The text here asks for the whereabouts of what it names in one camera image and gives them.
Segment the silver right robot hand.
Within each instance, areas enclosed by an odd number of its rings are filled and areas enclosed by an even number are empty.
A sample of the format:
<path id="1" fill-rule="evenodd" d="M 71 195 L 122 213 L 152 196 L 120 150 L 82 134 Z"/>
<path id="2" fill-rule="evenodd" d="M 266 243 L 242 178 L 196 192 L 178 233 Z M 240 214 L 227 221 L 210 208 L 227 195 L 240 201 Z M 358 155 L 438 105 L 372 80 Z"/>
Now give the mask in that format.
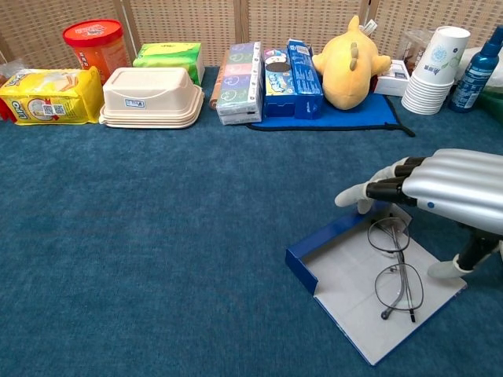
<path id="1" fill-rule="evenodd" d="M 428 269 L 435 279 L 468 275 L 489 255 L 502 252 L 502 157 L 460 148 L 408 156 L 370 179 L 340 192 L 338 207 L 369 212 L 376 201 L 405 204 L 455 221 L 470 232 L 467 247 Z"/>

